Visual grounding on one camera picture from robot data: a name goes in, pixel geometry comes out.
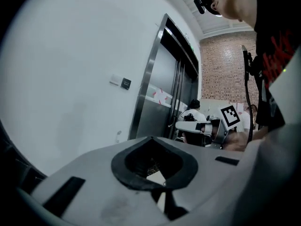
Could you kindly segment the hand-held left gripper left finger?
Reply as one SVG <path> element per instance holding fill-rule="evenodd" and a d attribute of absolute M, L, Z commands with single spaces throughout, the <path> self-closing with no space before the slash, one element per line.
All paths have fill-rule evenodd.
<path fill-rule="evenodd" d="M 62 219 L 78 226 L 161 226 L 169 219 L 148 191 L 130 190 L 113 175 L 113 157 L 141 142 L 129 140 L 87 152 L 40 183 L 32 197 L 44 204 L 69 178 L 85 182 Z"/>

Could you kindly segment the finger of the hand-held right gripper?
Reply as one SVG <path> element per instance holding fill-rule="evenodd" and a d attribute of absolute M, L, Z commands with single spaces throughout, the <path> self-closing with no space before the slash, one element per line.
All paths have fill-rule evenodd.
<path fill-rule="evenodd" d="M 209 121 L 198 122 L 198 121 L 178 121 L 175 124 L 176 129 L 190 132 L 194 134 L 203 134 L 205 136 L 212 135 L 212 124 Z"/>

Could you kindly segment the person's right hand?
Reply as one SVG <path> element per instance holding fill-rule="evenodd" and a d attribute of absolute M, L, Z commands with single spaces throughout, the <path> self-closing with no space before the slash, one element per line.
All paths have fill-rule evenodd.
<path fill-rule="evenodd" d="M 227 151 L 243 152 L 246 149 L 248 134 L 246 132 L 230 131 L 223 143 L 223 149 Z"/>

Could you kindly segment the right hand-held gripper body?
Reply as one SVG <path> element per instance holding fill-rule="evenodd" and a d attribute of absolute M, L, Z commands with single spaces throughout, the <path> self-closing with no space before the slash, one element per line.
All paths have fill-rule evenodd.
<path fill-rule="evenodd" d="M 212 143 L 209 147 L 223 149 L 223 144 L 230 130 L 240 123 L 240 118 L 235 107 L 231 104 L 218 108 L 216 115 L 209 120 L 213 127 L 212 132 L 214 133 L 211 136 Z"/>

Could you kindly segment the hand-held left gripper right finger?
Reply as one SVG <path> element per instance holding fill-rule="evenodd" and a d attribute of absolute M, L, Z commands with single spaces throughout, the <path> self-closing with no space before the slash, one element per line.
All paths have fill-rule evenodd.
<path fill-rule="evenodd" d="M 193 166 L 198 166 L 187 186 L 171 192 L 177 211 L 187 211 L 184 217 L 176 218 L 178 221 L 236 220 L 236 206 L 242 187 L 235 179 L 235 172 L 242 152 L 199 147 L 162 137 L 155 137 L 154 141 L 190 156 L 183 160 L 185 172 L 176 181 L 178 184 L 189 179 Z"/>

